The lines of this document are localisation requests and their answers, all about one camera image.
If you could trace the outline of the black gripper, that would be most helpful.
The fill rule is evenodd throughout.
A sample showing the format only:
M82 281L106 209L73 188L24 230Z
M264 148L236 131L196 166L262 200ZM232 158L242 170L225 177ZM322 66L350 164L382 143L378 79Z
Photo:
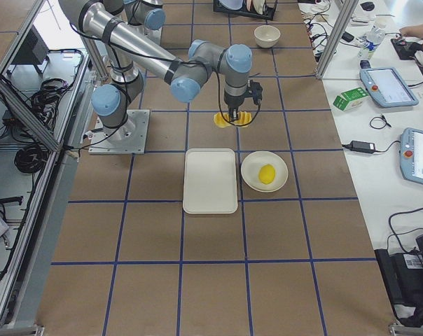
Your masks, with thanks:
M238 123L240 120L240 106L246 98L252 98L258 108L263 99L263 88L259 82L248 80L246 84L235 87L228 83L224 86L224 102L228 106L228 118L230 123Z

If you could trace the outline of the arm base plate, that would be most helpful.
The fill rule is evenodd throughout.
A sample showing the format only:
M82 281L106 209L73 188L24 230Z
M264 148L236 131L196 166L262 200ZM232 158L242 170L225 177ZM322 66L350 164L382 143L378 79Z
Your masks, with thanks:
M93 155L144 154L151 111L149 109L127 110L127 122L111 136L114 129L104 128L99 117L96 128L100 131L88 136L91 146L88 152Z

